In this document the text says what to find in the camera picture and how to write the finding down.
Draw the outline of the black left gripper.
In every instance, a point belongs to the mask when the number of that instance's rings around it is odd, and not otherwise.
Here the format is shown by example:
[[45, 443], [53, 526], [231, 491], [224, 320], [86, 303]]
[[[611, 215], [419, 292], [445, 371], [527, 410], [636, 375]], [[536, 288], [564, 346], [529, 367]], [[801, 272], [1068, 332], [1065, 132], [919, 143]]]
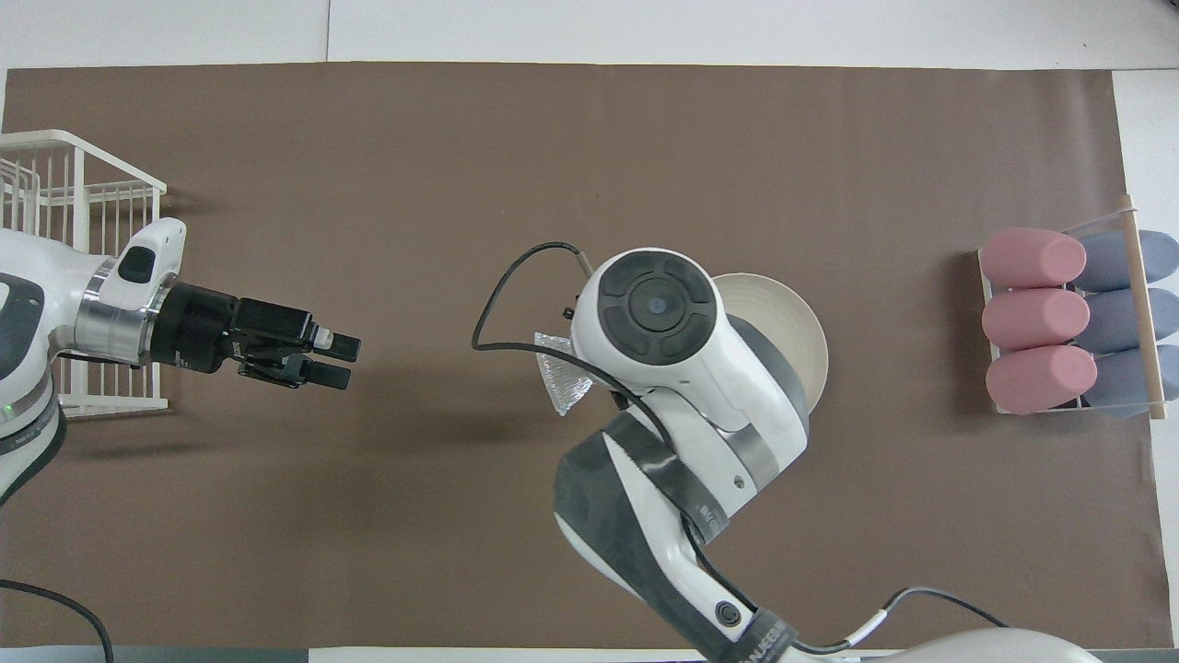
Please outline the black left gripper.
[[317, 329], [312, 315], [261, 298], [241, 298], [228, 326], [228, 350], [242, 378], [268, 383], [312, 383], [345, 388], [351, 369], [311, 361], [307, 353], [356, 361], [361, 340]]

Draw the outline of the brown paper table mat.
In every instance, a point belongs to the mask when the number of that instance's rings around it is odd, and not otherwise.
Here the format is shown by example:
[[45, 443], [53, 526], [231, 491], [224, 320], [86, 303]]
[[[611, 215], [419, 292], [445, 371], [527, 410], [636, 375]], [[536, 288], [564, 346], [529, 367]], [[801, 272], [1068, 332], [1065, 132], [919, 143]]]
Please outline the brown paper table mat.
[[18, 70], [4, 130], [60, 129], [169, 186], [182, 277], [362, 340], [348, 390], [165, 369], [151, 416], [74, 420], [0, 508], [0, 576], [119, 645], [681, 646], [556, 529], [552, 411], [469, 336], [564, 239], [760, 273], [830, 373], [803, 457], [706, 552], [819, 645], [931, 585], [1084, 646], [1170, 646], [1150, 424], [999, 415], [975, 252], [1115, 210], [1115, 81], [577, 64]]

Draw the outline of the cream round plate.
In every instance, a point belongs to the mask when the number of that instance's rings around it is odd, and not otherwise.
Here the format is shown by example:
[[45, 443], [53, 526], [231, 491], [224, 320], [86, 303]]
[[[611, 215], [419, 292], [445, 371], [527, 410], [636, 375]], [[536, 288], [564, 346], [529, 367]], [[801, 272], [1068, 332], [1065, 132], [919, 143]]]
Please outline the cream round plate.
[[821, 321], [795, 290], [755, 273], [729, 273], [713, 277], [726, 314], [746, 343], [772, 365], [773, 347], [782, 356], [772, 369], [796, 411], [809, 416], [828, 382], [828, 343]]

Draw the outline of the cup rack with wooden bar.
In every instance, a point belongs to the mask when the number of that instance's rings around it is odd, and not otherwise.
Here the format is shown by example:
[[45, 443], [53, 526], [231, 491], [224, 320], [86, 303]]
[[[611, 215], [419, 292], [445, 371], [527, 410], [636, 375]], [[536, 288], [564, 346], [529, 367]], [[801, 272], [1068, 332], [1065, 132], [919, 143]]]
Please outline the cup rack with wooden bar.
[[[1150, 306], [1150, 294], [1147, 294], [1147, 289], [1159, 288], [1159, 287], [1158, 282], [1155, 283], [1146, 282], [1142, 250], [1140, 245], [1140, 239], [1138, 239], [1139, 230], [1147, 230], [1147, 229], [1145, 229], [1145, 227], [1142, 227], [1138, 221], [1137, 206], [1133, 205], [1129, 198], [1125, 198], [1124, 205], [1121, 205], [1120, 209], [1115, 211], [1115, 214], [1102, 215], [1102, 217], [1099, 217], [1091, 222], [1086, 222], [1084, 224], [1079, 224], [1078, 227], [1071, 227], [1071, 229], [1066, 229], [1062, 231], [1061, 230], [1054, 230], [1054, 231], [1069, 235], [1071, 238], [1074, 239], [1086, 238], [1086, 236], [1096, 232], [1107, 232], [1107, 231], [1124, 232], [1124, 241], [1128, 252], [1129, 273], [1131, 273], [1131, 285], [1128, 289], [1131, 289], [1134, 293], [1134, 306], [1137, 306], [1138, 340], [1140, 341], [1138, 348], [1140, 348], [1142, 352], [1142, 357], [1145, 362], [1146, 387], [1147, 387], [1147, 394], [1150, 394], [1150, 411], [1146, 411], [1145, 414], [1148, 415], [1150, 418], [1162, 419], [1166, 415], [1166, 408], [1170, 401], [1165, 401], [1165, 396], [1162, 396], [1161, 361], [1159, 361], [1155, 347], [1157, 344], [1167, 344], [1167, 343], [1165, 342], [1165, 339], [1155, 340], [1153, 335], [1152, 307]], [[997, 285], [992, 285], [992, 283], [987, 278], [984, 278], [984, 276], [982, 276], [981, 274], [980, 261], [979, 261], [980, 252], [981, 249], [976, 254], [976, 263], [979, 273], [981, 275], [982, 289], [984, 289], [984, 306], [990, 301], [990, 298], [997, 297], [999, 294], [1025, 290], [1025, 289], [1012, 289], [1012, 288], [997, 288]], [[1096, 293], [1087, 293], [1079, 290], [1076, 285], [1074, 285], [1074, 281], [1075, 280], [1066, 282], [1063, 285], [1054, 285], [1054, 288], [1062, 288], [1069, 291], [1074, 291], [1076, 295], [1079, 295], [1079, 297], [1084, 298], [1089, 297], [1091, 294], [1096, 294]], [[1068, 343], [1063, 344], [1074, 344], [1074, 347], [1078, 347], [1074, 343], [1075, 337], [1068, 341]], [[993, 362], [997, 360], [997, 357], [1013, 353], [1013, 352], [1002, 352], [1002, 349], [997, 348], [996, 344], [992, 344], [992, 342], [988, 339], [986, 339], [986, 342], [989, 344], [989, 352], [992, 356], [990, 365], [993, 365]], [[1091, 353], [1091, 356], [1095, 357], [1096, 360], [1096, 357], [1102, 357], [1104, 355]], [[1041, 411], [1038, 413], [1085, 412], [1085, 411], [1094, 411], [1104, 413], [1104, 408], [1088, 406], [1088, 403], [1086, 403], [1085, 400], [1082, 399], [1082, 395], [1078, 396], [1074, 401], [1067, 403], [1060, 403], [1060, 406], [1052, 408], [1052, 411]], [[999, 413], [1016, 415], [1007, 413], [1005, 411], [1000, 411], [997, 408], [997, 403], [994, 403], [993, 400], [992, 403], [994, 411], [997, 411]]]

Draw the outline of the pink plastic cup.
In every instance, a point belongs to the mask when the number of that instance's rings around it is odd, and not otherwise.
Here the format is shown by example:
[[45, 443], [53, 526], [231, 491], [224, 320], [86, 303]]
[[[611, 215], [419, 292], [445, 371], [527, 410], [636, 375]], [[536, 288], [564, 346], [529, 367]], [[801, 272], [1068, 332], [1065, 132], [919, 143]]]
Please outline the pink plastic cup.
[[1063, 344], [1085, 332], [1091, 307], [1062, 288], [1033, 288], [999, 294], [984, 306], [984, 336], [1002, 352]]
[[981, 274], [997, 288], [1054, 288], [1073, 281], [1087, 251], [1069, 235], [1034, 227], [1007, 227], [981, 248]]
[[1027, 415], [1074, 401], [1098, 378], [1095, 357], [1074, 344], [1043, 344], [997, 357], [986, 393], [1000, 411]]

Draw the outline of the clear plastic wrapper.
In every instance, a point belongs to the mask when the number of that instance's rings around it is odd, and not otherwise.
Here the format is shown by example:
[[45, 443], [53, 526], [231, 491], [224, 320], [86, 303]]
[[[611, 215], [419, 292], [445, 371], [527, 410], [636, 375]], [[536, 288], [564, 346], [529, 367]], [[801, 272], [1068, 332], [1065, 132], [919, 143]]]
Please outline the clear plastic wrapper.
[[[533, 335], [533, 343], [541, 344], [551, 352], [560, 352], [566, 355], [575, 354], [574, 344], [568, 337], [536, 332]], [[547, 390], [556, 415], [568, 415], [568, 412], [592, 390], [594, 385], [592, 374], [578, 368], [578, 366], [569, 365], [564, 357], [544, 353], [536, 353], [535, 356], [540, 375], [542, 375], [544, 389]]]

